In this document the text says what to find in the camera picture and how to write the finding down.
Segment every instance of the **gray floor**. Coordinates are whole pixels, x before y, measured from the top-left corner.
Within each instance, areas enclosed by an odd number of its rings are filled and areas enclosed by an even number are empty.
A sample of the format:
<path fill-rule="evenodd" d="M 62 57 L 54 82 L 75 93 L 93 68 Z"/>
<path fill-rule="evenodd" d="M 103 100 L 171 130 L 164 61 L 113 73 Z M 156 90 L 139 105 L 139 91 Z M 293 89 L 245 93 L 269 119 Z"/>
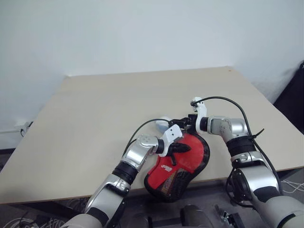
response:
<path fill-rule="evenodd" d="M 9 155 L 0 155 L 0 165 L 5 164 Z M 304 169 L 300 169 L 293 175 L 287 178 L 290 181 L 303 183 L 304 182 Z M 283 189 L 291 191 L 292 188 L 285 183 L 282 183 Z M 292 194 L 285 193 L 285 195 L 292 196 L 301 202 L 304 202 L 304 192 L 296 191 Z M 180 215 L 180 209 L 188 204 L 194 204 L 200 207 L 205 214 L 209 217 L 210 221 L 216 228 L 229 227 L 224 223 L 215 210 L 217 204 L 220 208 L 228 213 L 238 213 L 246 228 L 266 228 L 257 212 L 252 209 L 245 209 L 240 206 L 232 206 L 228 196 L 224 192 L 221 181 L 211 181 L 201 184 L 192 184 L 183 195 L 182 199 L 175 203 L 161 203 L 155 200 L 152 196 L 146 194 L 144 191 L 131 193 L 127 199 L 127 208 L 121 219 L 121 227 L 127 227 L 128 222 L 132 216 L 138 213 L 145 213 L 150 216 L 154 222 L 160 227 Z M 6 223 L 12 219 L 20 218 L 26 211 L 29 213 L 26 218 L 35 219 L 38 214 L 47 215 L 37 210 L 29 208 L 16 208 L 15 206 L 0 205 L 0 228 L 3 228 Z"/>

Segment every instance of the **beige tabletop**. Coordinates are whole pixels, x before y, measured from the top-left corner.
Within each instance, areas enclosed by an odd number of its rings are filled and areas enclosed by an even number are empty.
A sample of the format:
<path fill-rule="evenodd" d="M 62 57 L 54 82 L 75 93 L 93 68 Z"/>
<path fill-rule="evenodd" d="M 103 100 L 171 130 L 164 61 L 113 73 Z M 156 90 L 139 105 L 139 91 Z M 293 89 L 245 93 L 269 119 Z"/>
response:
<path fill-rule="evenodd" d="M 0 203 L 88 196 L 118 164 L 125 145 L 143 122 L 192 113 L 195 96 L 225 96 L 238 102 L 257 142 L 277 170 L 304 165 L 303 135 L 240 73 L 230 67 L 67 77 L 47 102 L 0 173 Z M 205 102 L 208 115 L 241 117 L 232 104 Z M 140 133 L 160 136 L 155 124 Z M 231 170 L 219 136 L 203 135 L 211 150 L 194 179 L 225 178 Z M 132 189 L 156 161 L 151 156 Z"/>

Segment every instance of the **power cord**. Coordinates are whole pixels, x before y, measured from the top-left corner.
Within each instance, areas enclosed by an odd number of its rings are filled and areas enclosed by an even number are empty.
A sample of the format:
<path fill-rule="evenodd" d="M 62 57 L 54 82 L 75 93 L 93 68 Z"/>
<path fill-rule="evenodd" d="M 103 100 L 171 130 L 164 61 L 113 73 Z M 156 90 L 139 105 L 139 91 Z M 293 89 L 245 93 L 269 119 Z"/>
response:
<path fill-rule="evenodd" d="M 198 100 L 198 101 L 192 102 L 191 105 L 192 105 L 192 106 L 195 106 L 195 105 L 196 105 L 197 103 L 199 103 L 199 102 L 203 102 L 203 101 L 211 100 L 211 99 L 220 99 L 220 100 L 228 101 L 228 102 L 234 104 L 234 105 L 241 111 L 241 113 L 242 113 L 242 115 L 243 115 L 243 118 L 244 118 L 244 121 L 245 121 L 245 124 L 246 124 L 246 127 L 247 127 L 247 130 L 248 130 L 249 139 L 252 140 L 252 142 L 254 143 L 254 145 L 257 147 L 257 149 L 261 152 L 261 154 L 263 155 L 263 157 L 264 157 L 264 158 L 266 159 L 266 161 L 268 162 L 268 164 L 269 164 L 269 166 L 270 166 L 270 168 L 271 168 L 271 170 L 272 170 L 272 173 L 274 174 L 274 176 L 275 176 L 275 178 L 276 178 L 276 181 L 277 181 L 277 183 L 278 183 L 279 191 L 280 191 L 281 194 L 283 194 L 283 190 L 282 190 L 282 186 L 281 186 L 281 181 L 280 181 L 280 179 L 279 179 L 279 177 L 278 177 L 278 175 L 277 175 L 277 173 L 276 173 L 276 170 L 275 170 L 274 166 L 272 165 L 270 159 L 269 159 L 269 158 L 267 157 L 267 155 L 264 153 L 264 151 L 262 150 L 262 148 L 261 148 L 261 147 L 257 144 L 257 142 L 255 141 L 255 138 L 256 138 L 259 134 L 261 134 L 261 132 L 262 132 L 264 129 L 263 129 L 262 131 L 260 131 L 258 134 L 253 135 L 252 132 L 251 132 L 251 130 L 250 130 L 250 126 L 249 126 L 249 123 L 248 123 L 248 119 L 247 119 L 247 116 L 246 116 L 245 111 L 243 110 L 243 108 L 242 108 L 238 103 L 236 103 L 235 101 L 230 100 L 230 99 L 228 99 L 228 98 L 226 98 L 226 97 L 222 97 L 222 96 L 210 96 L 210 97 L 206 97 L 206 98 L 200 99 L 200 100 Z M 234 170 L 234 168 L 232 169 L 232 171 L 231 171 L 231 173 L 230 173 L 230 175 L 229 175 L 229 178 L 227 179 L 226 186 L 228 186 L 228 181 L 229 181 L 230 178 L 231 178 L 231 175 L 232 175 L 233 170 Z"/>
<path fill-rule="evenodd" d="M 135 132 L 133 133 L 133 135 L 131 136 L 129 142 L 127 143 L 127 145 L 126 145 L 126 147 L 125 147 L 125 149 L 124 149 L 123 156 L 124 156 L 124 154 L 127 152 L 129 146 L 130 146 L 133 142 L 135 142 L 136 139 L 133 140 L 133 141 L 132 141 L 132 139 L 134 138 L 134 136 L 136 135 L 136 133 L 137 133 L 143 126 L 145 126 L 146 124 L 148 124 L 148 123 L 150 123 L 150 122 L 153 122 L 153 121 L 157 121 L 157 120 L 163 120 L 163 121 L 166 121 L 167 123 L 169 123 L 169 120 L 166 120 L 166 119 L 151 119 L 151 120 L 148 120 L 148 121 L 144 122 L 142 125 L 140 125 L 140 126 L 136 129 L 136 131 L 135 131 Z"/>

